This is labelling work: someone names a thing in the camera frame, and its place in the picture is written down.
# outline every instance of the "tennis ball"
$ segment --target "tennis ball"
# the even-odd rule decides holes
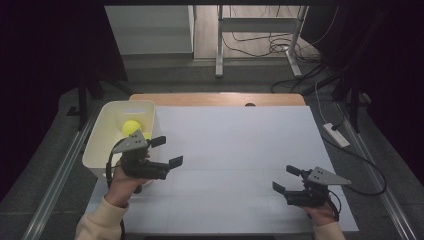
[[[141,131],[141,124],[134,120],[128,120],[122,125],[122,133],[125,137],[130,136],[135,131],[140,130]]]
[[[144,137],[144,139],[152,139],[152,133],[149,133],[149,132],[144,132],[143,133],[143,137]]]

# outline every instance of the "black curtain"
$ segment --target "black curtain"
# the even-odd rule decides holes
[[[3,199],[51,126],[62,94],[84,76],[91,96],[101,98],[101,76],[127,77],[102,5],[2,2],[0,32]]]
[[[424,183],[424,5],[399,3],[390,10],[361,59],[361,89],[368,113]]]

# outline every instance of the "white bin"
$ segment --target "white bin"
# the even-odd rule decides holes
[[[142,126],[143,133],[152,138],[161,135],[155,104],[151,101],[116,101],[107,103],[100,111],[87,143],[82,162],[99,179],[106,181],[105,167],[113,146],[122,138],[122,125],[135,120]],[[150,161],[159,160],[160,146],[149,149]],[[112,158],[112,166],[120,159],[121,153]]]

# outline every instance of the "white table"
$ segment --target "white table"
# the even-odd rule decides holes
[[[275,181],[302,190],[285,172],[320,166],[334,172],[307,106],[157,107],[162,134],[160,159],[184,155],[167,180],[154,181],[130,200],[127,232],[158,235],[219,235],[311,232],[303,210],[288,206],[272,189]],[[358,231],[344,193],[340,226]],[[87,207],[107,191],[98,182]]]

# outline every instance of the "hand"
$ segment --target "hand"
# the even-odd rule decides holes
[[[330,205],[326,202],[321,207],[300,207],[305,210],[314,220],[317,226],[324,226],[330,223],[335,222],[333,209],[331,209]]]
[[[137,186],[145,184],[149,179],[128,177],[120,165],[121,161],[119,160],[115,165],[112,183],[105,195],[105,200],[116,207],[125,208],[128,206],[128,200]]]

